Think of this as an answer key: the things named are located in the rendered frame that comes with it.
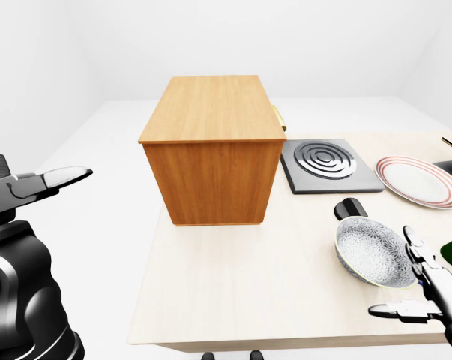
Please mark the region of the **flat dark stove plate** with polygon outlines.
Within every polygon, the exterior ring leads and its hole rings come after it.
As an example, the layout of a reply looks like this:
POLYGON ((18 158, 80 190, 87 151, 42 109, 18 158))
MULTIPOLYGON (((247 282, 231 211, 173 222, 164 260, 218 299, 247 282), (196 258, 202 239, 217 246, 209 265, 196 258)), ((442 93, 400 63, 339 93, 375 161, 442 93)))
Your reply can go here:
POLYGON ((287 140, 280 162, 294 195, 378 193, 385 189, 344 139, 287 140))

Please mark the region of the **patterned grey white bowl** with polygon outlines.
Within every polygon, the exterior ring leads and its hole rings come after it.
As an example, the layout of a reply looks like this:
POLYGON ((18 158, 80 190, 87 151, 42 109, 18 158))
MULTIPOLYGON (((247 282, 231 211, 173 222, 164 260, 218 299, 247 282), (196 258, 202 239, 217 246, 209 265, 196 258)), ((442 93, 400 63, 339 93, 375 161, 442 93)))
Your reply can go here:
POLYGON ((342 219, 334 247, 346 271, 366 284, 404 290, 418 282, 405 240, 378 221, 362 216, 342 219))

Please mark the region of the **white plate with red rings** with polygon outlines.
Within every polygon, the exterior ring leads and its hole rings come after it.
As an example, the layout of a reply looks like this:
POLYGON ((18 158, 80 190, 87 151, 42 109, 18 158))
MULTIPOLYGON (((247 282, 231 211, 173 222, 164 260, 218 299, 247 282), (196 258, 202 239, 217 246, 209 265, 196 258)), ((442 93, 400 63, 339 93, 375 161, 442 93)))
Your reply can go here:
POLYGON ((432 209, 452 209, 452 175, 426 161, 388 156, 376 162, 375 173, 398 196, 432 209))

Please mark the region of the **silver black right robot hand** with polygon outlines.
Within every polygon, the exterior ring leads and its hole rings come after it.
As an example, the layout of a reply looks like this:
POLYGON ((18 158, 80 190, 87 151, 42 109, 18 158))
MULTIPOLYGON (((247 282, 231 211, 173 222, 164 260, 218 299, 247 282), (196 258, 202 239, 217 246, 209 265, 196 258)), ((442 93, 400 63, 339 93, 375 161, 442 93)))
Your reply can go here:
POLYGON ((376 304, 368 309, 375 317, 399 319, 403 323, 426 323, 435 319, 452 325, 452 273, 436 261, 431 248, 410 226, 403 227, 406 254, 412 271, 422 283, 426 302, 402 300, 399 303, 376 304))

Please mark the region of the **wooden cabinet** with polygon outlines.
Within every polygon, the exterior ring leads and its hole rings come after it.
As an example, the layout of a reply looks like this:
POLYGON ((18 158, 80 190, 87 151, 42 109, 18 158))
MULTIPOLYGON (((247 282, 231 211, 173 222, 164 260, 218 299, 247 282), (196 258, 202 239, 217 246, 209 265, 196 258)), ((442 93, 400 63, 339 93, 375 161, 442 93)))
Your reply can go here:
POLYGON ((285 141, 256 75, 172 77, 139 138, 176 226, 263 222, 285 141))

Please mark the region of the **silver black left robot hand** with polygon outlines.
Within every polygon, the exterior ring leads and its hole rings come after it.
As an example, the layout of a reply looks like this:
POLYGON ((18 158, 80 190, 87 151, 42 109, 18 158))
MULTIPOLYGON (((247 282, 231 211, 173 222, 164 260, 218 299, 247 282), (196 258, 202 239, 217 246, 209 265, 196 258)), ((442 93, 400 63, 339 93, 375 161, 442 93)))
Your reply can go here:
POLYGON ((43 174, 13 175, 0 154, 0 225, 12 221, 16 209, 58 194, 61 188, 79 182, 93 171, 83 166, 54 169, 43 174))

